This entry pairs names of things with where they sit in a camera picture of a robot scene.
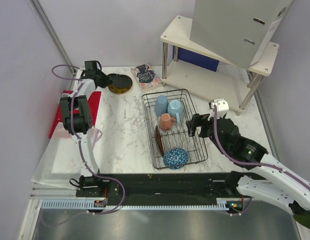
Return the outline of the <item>yellow patterned plate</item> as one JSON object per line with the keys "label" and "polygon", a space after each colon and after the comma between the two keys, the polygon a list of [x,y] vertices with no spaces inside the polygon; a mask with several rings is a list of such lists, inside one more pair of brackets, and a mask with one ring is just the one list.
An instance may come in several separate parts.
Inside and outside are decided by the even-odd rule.
{"label": "yellow patterned plate", "polygon": [[114,94],[123,94],[123,93],[128,92],[132,88],[132,85],[129,85],[127,87],[118,87],[113,84],[110,84],[108,88]]}

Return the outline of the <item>light blue ceramic mug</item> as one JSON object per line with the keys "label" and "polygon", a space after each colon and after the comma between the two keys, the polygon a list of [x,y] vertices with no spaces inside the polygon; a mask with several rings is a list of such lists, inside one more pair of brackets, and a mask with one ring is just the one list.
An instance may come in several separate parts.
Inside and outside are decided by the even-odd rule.
{"label": "light blue ceramic mug", "polygon": [[182,124],[184,117],[183,110],[183,104],[177,99],[170,101],[167,107],[167,113],[177,120],[177,125],[179,126]]}

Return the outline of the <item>pink ceramic mug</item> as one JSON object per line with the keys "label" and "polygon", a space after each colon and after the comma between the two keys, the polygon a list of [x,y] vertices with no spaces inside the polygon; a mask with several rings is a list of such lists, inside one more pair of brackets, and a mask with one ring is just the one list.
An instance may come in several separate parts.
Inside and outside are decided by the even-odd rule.
{"label": "pink ceramic mug", "polygon": [[168,113],[162,114],[159,121],[159,128],[163,131],[170,130],[173,124],[177,123],[177,119],[170,116]]}

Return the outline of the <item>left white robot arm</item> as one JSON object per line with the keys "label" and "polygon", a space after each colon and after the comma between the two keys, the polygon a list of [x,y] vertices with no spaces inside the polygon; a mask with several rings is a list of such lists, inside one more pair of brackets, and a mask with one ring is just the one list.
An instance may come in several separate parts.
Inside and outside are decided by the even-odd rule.
{"label": "left white robot arm", "polygon": [[63,126],[79,148],[81,169],[76,191],[79,198],[97,198],[104,193],[105,185],[101,182],[100,170],[93,155],[93,118],[88,100],[98,87],[105,88],[110,83],[109,76],[102,71],[101,63],[88,60],[84,62],[76,89],[68,97],[60,99]]}

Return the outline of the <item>black plate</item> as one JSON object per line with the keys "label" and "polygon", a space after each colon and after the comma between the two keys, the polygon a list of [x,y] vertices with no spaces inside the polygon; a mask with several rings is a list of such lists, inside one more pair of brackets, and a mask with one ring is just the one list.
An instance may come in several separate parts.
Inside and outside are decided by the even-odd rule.
{"label": "black plate", "polygon": [[108,76],[112,81],[110,85],[115,85],[118,87],[127,87],[132,85],[132,79],[125,74],[110,73]]}

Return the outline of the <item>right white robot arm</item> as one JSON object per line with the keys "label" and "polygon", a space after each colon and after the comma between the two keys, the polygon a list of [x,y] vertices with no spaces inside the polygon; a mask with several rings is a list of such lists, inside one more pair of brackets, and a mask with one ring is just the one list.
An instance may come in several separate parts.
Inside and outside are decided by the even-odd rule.
{"label": "right white robot arm", "polygon": [[281,164],[267,149],[241,136],[239,128],[229,118],[214,119],[210,114],[195,114],[186,121],[188,135],[196,128],[199,136],[209,138],[216,148],[235,165],[264,177],[273,185],[258,182],[243,173],[232,171],[225,180],[224,192],[230,197],[237,194],[257,198],[277,206],[295,221],[310,229],[310,182]]}

